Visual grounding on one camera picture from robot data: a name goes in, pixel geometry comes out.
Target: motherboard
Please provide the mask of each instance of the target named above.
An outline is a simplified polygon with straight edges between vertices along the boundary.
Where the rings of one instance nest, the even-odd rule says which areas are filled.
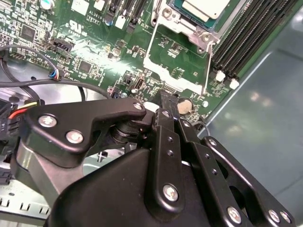
[[[38,50],[60,76],[113,98],[178,97],[190,122],[205,119],[303,0],[0,0],[0,45]],[[14,61],[49,64],[25,49]]]

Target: ram slot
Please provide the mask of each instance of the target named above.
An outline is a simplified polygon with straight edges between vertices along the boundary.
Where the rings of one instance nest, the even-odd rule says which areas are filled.
[[[124,9],[125,9],[125,15],[128,17],[131,14],[132,8],[134,7],[134,3],[136,0],[128,0]]]
[[[269,12],[270,8],[274,5],[274,2],[271,2],[270,0],[266,0],[263,2],[262,7],[258,10],[258,15],[261,15],[260,17],[255,17],[253,20],[250,21],[249,27],[243,31],[241,36],[234,42],[232,50],[227,53],[224,60],[220,62],[220,65],[225,69],[230,63],[230,61],[237,56],[238,51],[241,50],[241,47],[245,44],[245,42],[248,42],[248,39],[251,37],[251,35],[254,34],[255,30],[259,26],[259,24],[263,21],[263,19],[266,17],[267,13]]]
[[[225,39],[221,42],[219,48],[217,48],[214,52],[213,61],[215,63],[220,62],[221,59],[226,55],[226,53],[231,48],[233,42],[241,35],[243,30],[248,26],[249,22],[255,16],[256,11],[259,9],[261,0],[253,0],[247,10],[242,14],[239,20],[236,22],[234,27],[225,37]]]
[[[228,62],[224,65],[227,70],[233,71],[234,68],[239,63],[239,59],[249,50],[249,45],[253,45],[258,38],[264,33],[269,26],[277,20],[277,16],[279,12],[281,12],[285,6],[285,4],[289,0],[280,1],[277,5],[271,5],[270,10],[267,11],[268,15],[265,19],[262,18],[254,27],[254,33],[252,36],[248,36],[239,46],[237,51],[233,54],[233,56],[228,60]]]
[[[123,29],[124,28],[124,24],[126,22],[126,18],[130,15],[132,8],[134,6],[136,0],[127,0],[126,3],[124,4],[120,15],[117,18],[116,24],[115,26]]]
[[[113,0],[108,8],[107,14],[105,15],[105,22],[107,24],[112,24],[113,23],[113,19],[117,13],[117,11],[119,10],[119,6],[121,4],[122,0]]]
[[[136,2],[136,5],[134,7],[134,13],[131,16],[131,19],[128,23],[126,31],[128,33],[133,33],[134,29],[136,28],[136,25],[140,19],[141,14],[143,13],[144,6],[147,0],[138,0]]]
[[[238,74],[243,69],[243,67],[250,60],[250,58],[256,53],[256,51],[261,47],[264,41],[270,36],[273,29],[283,23],[285,16],[287,16],[291,12],[291,9],[296,3],[296,0],[293,0],[290,3],[285,3],[285,9],[283,9],[283,11],[280,13],[277,20],[271,23],[268,27],[263,28],[263,31],[258,37],[257,42],[249,44],[250,46],[247,48],[245,54],[238,60],[236,67],[234,67],[234,74]]]

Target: green circuit board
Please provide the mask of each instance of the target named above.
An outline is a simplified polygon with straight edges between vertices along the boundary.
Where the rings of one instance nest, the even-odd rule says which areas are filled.
[[[75,1],[86,2],[87,9],[76,8],[73,5]],[[215,31],[223,26],[239,1],[230,1],[214,25]],[[207,118],[231,91],[228,85],[216,81],[211,75],[205,94],[190,90],[179,93],[162,82],[157,74],[143,67],[143,59],[153,32],[152,0],[146,1],[144,12],[132,34],[126,29],[106,25],[104,17],[108,11],[108,2],[102,11],[94,8],[94,2],[95,0],[56,0],[52,10],[42,10],[39,0],[0,0],[0,45],[21,44],[33,47],[50,58],[64,72],[65,77],[100,86],[110,94],[113,91],[125,93],[142,103],[152,100],[160,89],[172,94],[178,93],[180,97],[188,97],[194,105],[191,114],[186,115],[191,122],[197,121],[200,116]],[[234,17],[233,23],[240,14],[241,10]],[[62,53],[52,50],[54,38],[73,43],[72,51]],[[160,26],[150,54],[151,61],[168,69],[172,77],[182,77],[204,86],[207,54],[198,54],[197,47],[185,35]],[[11,50],[10,55],[48,69],[45,61],[29,51]],[[124,82],[126,74],[133,75],[130,85]],[[139,79],[143,80],[142,85],[134,93],[133,85]],[[204,101],[209,103],[207,107],[202,106]]]

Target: black cable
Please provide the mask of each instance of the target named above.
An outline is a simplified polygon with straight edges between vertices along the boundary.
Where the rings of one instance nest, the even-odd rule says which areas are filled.
[[[80,91],[81,101],[82,101],[82,102],[85,102],[85,101],[86,101],[86,98],[85,98],[85,93],[84,93],[83,87],[78,87],[78,89],[79,89],[79,91]]]
[[[26,86],[33,86],[33,85],[42,85],[42,84],[66,84],[66,85],[73,85],[78,87],[83,87],[90,89],[92,91],[95,91],[106,98],[112,98],[106,90],[103,90],[100,87],[97,87],[95,85],[86,84],[82,82],[77,81],[71,81],[71,80],[61,80],[56,81],[53,79],[39,79],[39,80],[30,80],[30,81],[21,81],[21,82],[0,82],[0,87],[26,87]]]
[[[37,54],[41,58],[43,58],[54,70],[58,70],[58,68],[52,63],[52,61],[49,60],[45,55],[41,54],[39,51],[37,51],[34,48],[31,48],[29,46],[23,46],[23,45],[18,45],[18,44],[1,46],[0,47],[0,52],[4,51],[4,50],[8,50],[10,48],[21,48],[21,49],[25,49],[25,50],[29,50],[31,52],[34,52],[35,54]]]
[[[7,65],[7,62],[3,59],[0,59],[0,65],[5,73],[5,75],[13,82],[20,82],[10,71]],[[24,90],[25,93],[27,93],[34,101],[37,101],[40,99],[39,95],[30,87],[21,87],[22,90]]]
[[[192,123],[192,126],[196,126],[197,124],[203,125],[203,127],[204,127],[205,130],[206,130],[207,135],[210,136],[209,128],[207,127],[207,125],[206,125],[204,122],[202,122],[202,121],[197,121],[197,122],[195,122],[195,123]]]

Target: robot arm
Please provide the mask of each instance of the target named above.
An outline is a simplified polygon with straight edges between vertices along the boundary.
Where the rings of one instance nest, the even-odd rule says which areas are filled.
[[[12,169],[52,208],[47,227],[292,227],[291,214],[213,137],[201,141],[162,93],[38,106],[20,128]],[[83,176],[87,155],[137,148]]]

